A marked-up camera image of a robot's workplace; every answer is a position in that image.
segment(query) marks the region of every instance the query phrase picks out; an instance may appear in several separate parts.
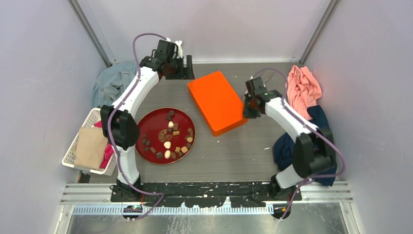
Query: lavender wall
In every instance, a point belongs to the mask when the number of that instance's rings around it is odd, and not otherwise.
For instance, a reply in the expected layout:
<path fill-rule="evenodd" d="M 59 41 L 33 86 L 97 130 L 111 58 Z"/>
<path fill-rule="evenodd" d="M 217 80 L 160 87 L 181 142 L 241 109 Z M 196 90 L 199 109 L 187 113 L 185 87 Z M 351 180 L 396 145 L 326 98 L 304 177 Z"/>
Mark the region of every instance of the lavender wall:
<path fill-rule="evenodd" d="M 78 0 L 112 61 L 156 32 L 184 42 L 197 63 L 300 60 L 330 0 Z M 138 57 L 156 38 L 137 43 Z"/>
<path fill-rule="evenodd" d="M 104 63 L 66 0 L 1 1 L 2 233 L 51 233 L 66 182 L 61 160 L 89 112 Z"/>
<path fill-rule="evenodd" d="M 411 233 L 413 1 L 341 1 L 307 62 L 365 233 Z"/>

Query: red round tray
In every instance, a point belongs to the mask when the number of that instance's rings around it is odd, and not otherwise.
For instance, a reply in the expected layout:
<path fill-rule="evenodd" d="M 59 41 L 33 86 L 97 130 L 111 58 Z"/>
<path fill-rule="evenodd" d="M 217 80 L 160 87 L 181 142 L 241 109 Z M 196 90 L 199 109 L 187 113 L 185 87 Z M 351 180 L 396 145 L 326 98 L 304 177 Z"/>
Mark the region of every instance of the red round tray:
<path fill-rule="evenodd" d="M 168 123 L 167 116 L 169 111 L 174 111 L 175 114 L 172 116 L 171 121 L 173 123 L 178 123 L 179 135 L 173 136 L 172 133 L 168 132 Z M 193 141 L 192 145 L 195 142 L 195 126 L 192 120 L 184 112 L 174 109 L 174 108 L 161 108 L 150 112 L 145 115 L 138 123 L 139 127 L 139 139 L 136 143 L 136 150 L 141 155 L 142 158 L 146 159 L 149 162 L 156 164 L 169 164 L 176 162 L 186 156 L 192 147 L 182 154 L 181 157 L 176 153 L 176 158 L 172 157 L 166 159 L 164 157 L 165 151 L 167 150 L 164 147 L 165 141 L 171 142 L 170 151 L 175 152 L 176 147 L 184 147 L 188 144 L 186 136 L 189 135 L 188 129 L 193 130 Z M 145 151 L 146 145 L 142 143 L 143 136 L 146 135 L 145 139 L 150 141 L 150 145 L 147 147 L 153 147 L 157 152 L 162 152 L 162 158 L 157 158 L 156 153 L 153 153 L 151 150 Z"/>

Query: pink cloth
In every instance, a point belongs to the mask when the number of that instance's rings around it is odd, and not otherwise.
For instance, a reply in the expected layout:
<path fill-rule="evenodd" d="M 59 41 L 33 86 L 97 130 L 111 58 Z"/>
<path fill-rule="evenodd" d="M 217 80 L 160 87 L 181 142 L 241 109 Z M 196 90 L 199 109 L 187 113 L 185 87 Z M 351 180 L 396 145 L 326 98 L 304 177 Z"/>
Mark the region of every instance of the pink cloth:
<path fill-rule="evenodd" d="M 99 121 L 94 124 L 95 127 L 102 128 L 102 121 Z M 100 164 L 100 168 L 105 169 L 108 166 L 109 160 L 113 155 L 113 148 L 111 144 L 108 144 L 105 149 L 105 156 L 103 157 L 103 161 Z"/>
<path fill-rule="evenodd" d="M 306 120 L 311 120 L 307 108 L 317 105 L 322 96 L 320 84 L 307 67 L 293 66 L 288 74 L 287 97 L 290 106 Z"/>

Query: white plastic basket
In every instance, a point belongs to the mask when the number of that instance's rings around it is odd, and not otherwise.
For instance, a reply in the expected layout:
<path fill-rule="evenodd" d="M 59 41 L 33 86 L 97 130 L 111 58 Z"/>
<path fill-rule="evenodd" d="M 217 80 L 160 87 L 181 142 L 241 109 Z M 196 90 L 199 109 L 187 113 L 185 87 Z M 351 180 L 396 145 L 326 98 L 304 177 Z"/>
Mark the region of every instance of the white plastic basket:
<path fill-rule="evenodd" d="M 90 111 L 85 122 L 82 124 L 82 127 L 91 128 L 94 126 L 95 123 L 99 121 L 100 121 L 100 108 L 93 108 Z M 116 168 L 116 158 L 113 155 L 111 156 L 111 159 L 109 160 L 109 163 L 105 169 L 94 170 L 94 169 L 79 167 L 75 165 L 76 156 L 73 154 L 73 146 L 76 145 L 78 139 L 79 139 L 79 133 L 76 134 L 75 139 L 72 141 L 72 144 L 67 150 L 66 155 L 62 160 L 62 164 L 67 167 L 76 168 L 76 169 L 87 171 L 90 173 L 111 176 L 114 169 Z"/>

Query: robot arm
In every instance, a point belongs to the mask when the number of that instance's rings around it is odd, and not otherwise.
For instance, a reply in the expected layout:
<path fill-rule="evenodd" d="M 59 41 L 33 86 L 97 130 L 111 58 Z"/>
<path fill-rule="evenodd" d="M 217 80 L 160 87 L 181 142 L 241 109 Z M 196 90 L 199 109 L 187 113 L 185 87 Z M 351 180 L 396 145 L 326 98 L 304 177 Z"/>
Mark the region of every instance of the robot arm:
<path fill-rule="evenodd" d="M 271 178 L 272 186 L 276 192 L 294 186 L 304 178 L 335 165 L 335 151 L 292 117 L 286 108 L 296 114 L 306 125 L 333 142 L 333 135 L 329 128 L 320 129 L 317 125 L 301 117 L 287 103 L 283 106 L 282 95 L 276 90 L 267 91 L 260 77 L 253 78 L 245 84 L 248 93 L 245 95 L 243 116 L 257 118 L 261 117 L 261 114 L 267 114 L 279 123 L 295 142 L 292 164 Z"/>
<path fill-rule="evenodd" d="M 192 70 L 192 56 L 187 56 L 187 66 L 184 67 L 184 57 L 181 47 L 182 41 L 170 42 L 159 40 L 158 47 L 151 56 L 146 56 L 140 62 L 141 74 L 134 77 L 125 92 L 112 106 L 103 106 L 100 110 L 103 135 L 109 138 L 108 120 L 114 111 L 114 106 L 122 104 L 116 111 L 111 121 L 114 141 L 120 152 L 120 164 L 128 182 L 140 188 L 140 176 L 136 167 L 135 144 L 139 138 L 139 129 L 133 117 L 136 115 L 140 104 L 149 91 L 165 76 L 166 79 L 194 79 Z M 124 195 L 129 195 L 129 200 L 139 197 L 131 189 L 123 176 L 119 173 L 111 201 L 125 200 Z"/>

